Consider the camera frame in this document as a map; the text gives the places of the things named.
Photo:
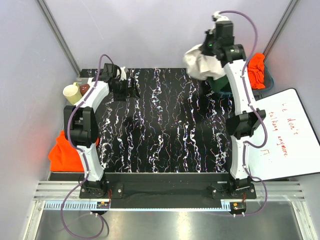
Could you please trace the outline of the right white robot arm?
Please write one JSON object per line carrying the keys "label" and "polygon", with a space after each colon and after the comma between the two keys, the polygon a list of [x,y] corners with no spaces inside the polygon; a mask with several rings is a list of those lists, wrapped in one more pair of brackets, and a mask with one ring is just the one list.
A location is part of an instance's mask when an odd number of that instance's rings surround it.
{"label": "right white robot arm", "polygon": [[232,162],[226,193],[232,198],[243,198],[251,191],[246,151],[255,130],[263,124],[265,110],[256,108],[246,67],[246,54],[241,44],[235,43],[234,25],[230,20],[216,20],[214,29],[205,32],[200,50],[205,56],[216,57],[229,81],[234,115],[226,120],[226,129],[232,142]]}

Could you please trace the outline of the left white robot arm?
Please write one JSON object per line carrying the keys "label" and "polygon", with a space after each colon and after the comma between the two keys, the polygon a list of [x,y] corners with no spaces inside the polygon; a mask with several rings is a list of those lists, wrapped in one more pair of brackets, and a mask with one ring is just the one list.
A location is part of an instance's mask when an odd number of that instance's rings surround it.
{"label": "left white robot arm", "polygon": [[140,94],[136,82],[128,79],[128,69],[112,63],[106,63],[102,71],[90,77],[87,83],[89,88],[84,96],[75,105],[68,105],[63,110],[64,135],[83,166],[80,197],[104,198],[111,191],[97,153],[99,127],[96,111],[109,94],[113,95],[114,101],[120,102],[139,98]]}

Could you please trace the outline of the white green Charlie Brown t-shirt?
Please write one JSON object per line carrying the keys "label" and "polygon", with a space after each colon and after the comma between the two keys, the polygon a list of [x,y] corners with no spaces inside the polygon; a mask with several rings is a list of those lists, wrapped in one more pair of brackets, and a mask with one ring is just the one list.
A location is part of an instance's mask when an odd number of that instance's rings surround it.
{"label": "white green Charlie Brown t-shirt", "polygon": [[200,81],[206,81],[214,92],[231,92],[228,77],[215,56],[203,55],[201,44],[195,45],[183,55],[187,74]]}

